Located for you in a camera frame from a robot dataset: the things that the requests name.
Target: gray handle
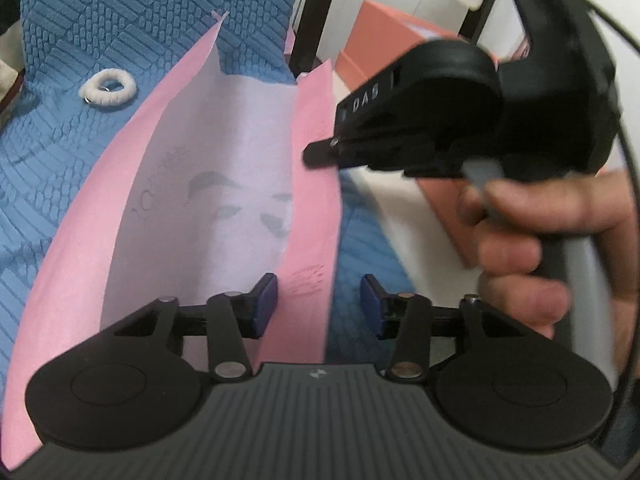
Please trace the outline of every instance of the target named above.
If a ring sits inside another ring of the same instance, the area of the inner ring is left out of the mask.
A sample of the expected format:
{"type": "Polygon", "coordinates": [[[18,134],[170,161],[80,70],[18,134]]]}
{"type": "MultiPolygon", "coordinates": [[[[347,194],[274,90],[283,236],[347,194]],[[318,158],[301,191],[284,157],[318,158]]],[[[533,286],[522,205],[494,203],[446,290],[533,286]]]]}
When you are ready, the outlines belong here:
{"type": "MultiPolygon", "coordinates": [[[[504,178],[500,162],[494,159],[471,159],[462,168],[480,191],[490,180],[504,178]]],[[[488,207],[487,213],[495,222],[506,223],[494,209],[488,207]]],[[[554,339],[597,366],[614,388],[618,375],[613,361],[609,281],[593,237],[551,236],[542,238],[542,243],[542,263],[534,274],[565,282],[577,306],[556,324],[554,339]]]]}

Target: white hair tie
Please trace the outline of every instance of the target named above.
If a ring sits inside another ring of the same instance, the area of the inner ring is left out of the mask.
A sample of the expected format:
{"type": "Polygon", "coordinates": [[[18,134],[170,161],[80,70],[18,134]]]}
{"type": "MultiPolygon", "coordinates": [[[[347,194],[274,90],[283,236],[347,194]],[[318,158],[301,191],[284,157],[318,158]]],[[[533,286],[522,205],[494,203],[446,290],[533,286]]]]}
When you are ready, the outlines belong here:
{"type": "Polygon", "coordinates": [[[105,68],[84,83],[80,87],[78,95],[87,104],[117,106],[129,101],[137,90],[136,82],[129,72],[119,68],[105,68]],[[117,81],[122,85],[122,88],[113,92],[110,91],[105,86],[105,83],[109,81],[117,81]]]}

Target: human hand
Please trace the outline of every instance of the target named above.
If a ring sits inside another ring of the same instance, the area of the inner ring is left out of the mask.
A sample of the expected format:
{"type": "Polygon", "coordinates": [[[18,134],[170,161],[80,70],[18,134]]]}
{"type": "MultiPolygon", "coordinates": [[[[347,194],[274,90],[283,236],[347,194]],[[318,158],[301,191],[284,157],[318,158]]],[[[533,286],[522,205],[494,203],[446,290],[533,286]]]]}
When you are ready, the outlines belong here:
{"type": "Polygon", "coordinates": [[[458,213],[475,226],[482,275],[478,293],[488,303],[551,338],[554,323],[572,304],[571,291],[557,280],[529,276],[540,264],[536,234],[595,234],[611,287],[614,358],[625,364],[638,298],[638,228],[628,177],[623,171],[538,184],[495,180],[485,200],[508,222],[486,218],[478,190],[460,195],[458,213]]]}

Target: orange box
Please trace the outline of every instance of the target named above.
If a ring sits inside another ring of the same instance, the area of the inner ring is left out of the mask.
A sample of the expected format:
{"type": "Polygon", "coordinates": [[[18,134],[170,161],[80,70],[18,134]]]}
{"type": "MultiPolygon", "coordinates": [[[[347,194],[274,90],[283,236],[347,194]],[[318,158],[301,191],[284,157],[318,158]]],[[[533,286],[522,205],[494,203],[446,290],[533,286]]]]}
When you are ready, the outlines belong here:
{"type": "MultiPolygon", "coordinates": [[[[393,60],[431,38],[459,39],[456,34],[400,10],[365,0],[351,35],[335,62],[335,71],[354,91],[393,60]]],[[[420,179],[418,186],[449,235],[460,260],[476,266],[473,229],[456,213],[463,181],[420,179]]]]}

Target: pink bag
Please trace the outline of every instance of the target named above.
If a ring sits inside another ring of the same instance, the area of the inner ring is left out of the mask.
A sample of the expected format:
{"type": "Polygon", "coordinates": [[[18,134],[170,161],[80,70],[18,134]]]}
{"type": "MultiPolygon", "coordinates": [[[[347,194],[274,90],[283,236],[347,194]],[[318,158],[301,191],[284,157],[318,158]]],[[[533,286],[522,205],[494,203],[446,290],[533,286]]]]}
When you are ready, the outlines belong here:
{"type": "Polygon", "coordinates": [[[254,362],[324,358],[339,183],[335,170],[307,171],[302,149],[332,134],[331,66],[295,87],[222,75],[221,23],[119,131],[49,248],[8,372],[1,452],[10,469],[40,446],[24,407],[35,371],[158,296],[195,304],[274,271],[280,299],[254,362]]]}

